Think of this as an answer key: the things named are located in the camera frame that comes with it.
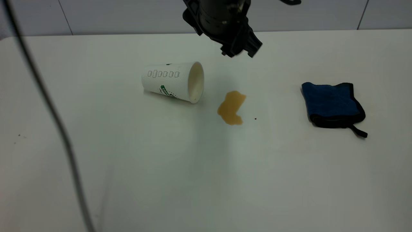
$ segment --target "robotic arm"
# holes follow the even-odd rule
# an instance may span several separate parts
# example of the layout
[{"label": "robotic arm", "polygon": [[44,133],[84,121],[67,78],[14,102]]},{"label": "robotic arm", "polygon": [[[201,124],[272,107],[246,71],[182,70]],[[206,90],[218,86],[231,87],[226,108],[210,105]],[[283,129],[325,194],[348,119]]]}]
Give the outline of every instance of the robotic arm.
[{"label": "robotic arm", "polygon": [[[233,57],[242,50],[253,57],[262,46],[248,24],[246,14],[251,0],[183,0],[187,9],[183,19],[196,33],[207,35],[221,43],[222,54]],[[298,5],[300,0],[280,0],[288,5]]]}]

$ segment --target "printed text on cup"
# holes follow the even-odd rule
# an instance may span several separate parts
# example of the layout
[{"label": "printed text on cup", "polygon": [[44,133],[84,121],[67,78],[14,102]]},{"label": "printed text on cup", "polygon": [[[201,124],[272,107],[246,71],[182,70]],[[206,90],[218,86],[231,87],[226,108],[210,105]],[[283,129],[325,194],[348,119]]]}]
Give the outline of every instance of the printed text on cup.
[{"label": "printed text on cup", "polygon": [[156,77],[176,77],[178,78],[180,75],[180,72],[173,72],[173,71],[157,71],[157,70],[153,70],[153,71],[149,71],[147,73],[147,76],[151,76],[153,78]]}]

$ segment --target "black cable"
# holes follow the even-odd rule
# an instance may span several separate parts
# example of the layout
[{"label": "black cable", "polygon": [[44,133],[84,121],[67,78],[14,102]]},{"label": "black cable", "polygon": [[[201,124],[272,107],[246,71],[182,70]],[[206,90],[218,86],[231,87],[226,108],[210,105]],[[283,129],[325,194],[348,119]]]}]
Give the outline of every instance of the black cable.
[{"label": "black cable", "polygon": [[50,98],[50,94],[46,90],[46,86],[40,77],[40,72],[34,65],[33,59],[28,52],[26,43],[21,38],[21,31],[16,22],[16,15],[14,14],[11,5],[8,0],[3,0],[5,11],[7,16],[10,19],[11,29],[14,30],[14,33],[17,36],[17,42],[20,46],[22,53],[24,54],[24,58],[26,60],[27,65],[32,73],[32,77],[34,79],[34,83],[37,85],[38,90],[40,91],[40,95],[42,96],[51,116],[52,120],[54,121],[55,126],[57,127],[57,131],[60,134],[60,137],[63,141],[64,148],[66,150],[67,159],[69,160],[71,173],[73,176],[73,184],[75,186],[75,191],[77,194],[77,199],[79,202],[80,210],[82,212],[83,221],[86,225],[86,228],[89,232],[95,232],[92,220],[90,218],[89,210],[87,208],[86,198],[84,197],[84,191],[82,187],[82,181],[80,179],[80,174],[77,168],[75,154],[72,150],[69,136],[64,128],[63,121],[60,119],[59,114],[54,107],[54,104]]}]

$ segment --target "brown liquid spill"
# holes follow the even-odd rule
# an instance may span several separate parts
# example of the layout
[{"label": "brown liquid spill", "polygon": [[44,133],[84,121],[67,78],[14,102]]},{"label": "brown liquid spill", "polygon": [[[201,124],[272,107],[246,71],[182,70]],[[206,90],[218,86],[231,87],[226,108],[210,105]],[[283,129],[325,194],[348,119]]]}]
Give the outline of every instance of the brown liquid spill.
[{"label": "brown liquid spill", "polygon": [[224,102],[219,106],[218,114],[229,125],[241,125],[242,118],[236,114],[240,106],[246,99],[246,95],[238,91],[232,91],[226,94]]}]

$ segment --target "white wall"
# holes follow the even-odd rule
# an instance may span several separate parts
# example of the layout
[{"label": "white wall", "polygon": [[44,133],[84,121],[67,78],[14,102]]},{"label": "white wall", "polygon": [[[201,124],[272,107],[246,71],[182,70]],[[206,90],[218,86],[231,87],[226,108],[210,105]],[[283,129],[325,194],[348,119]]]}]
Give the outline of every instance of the white wall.
[{"label": "white wall", "polygon": [[[24,35],[71,35],[58,0],[12,0]],[[11,36],[4,6],[0,3],[0,39]]]},{"label": "white wall", "polygon": [[411,0],[370,0],[359,29],[412,28]]},{"label": "white wall", "polygon": [[[182,0],[12,0],[24,35],[194,33]],[[252,0],[255,31],[357,29],[367,0]],[[412,1],[369,0],[360,29],[412,28]],[[0,5],[0,39],[10,36]]]},{"label": "white wall", "polygon": [[[367,0],[252,0],[255,31],[356,29]],[[60,0],[75,35],[108,33],[193,33],[182,18],[182,0]]]}]

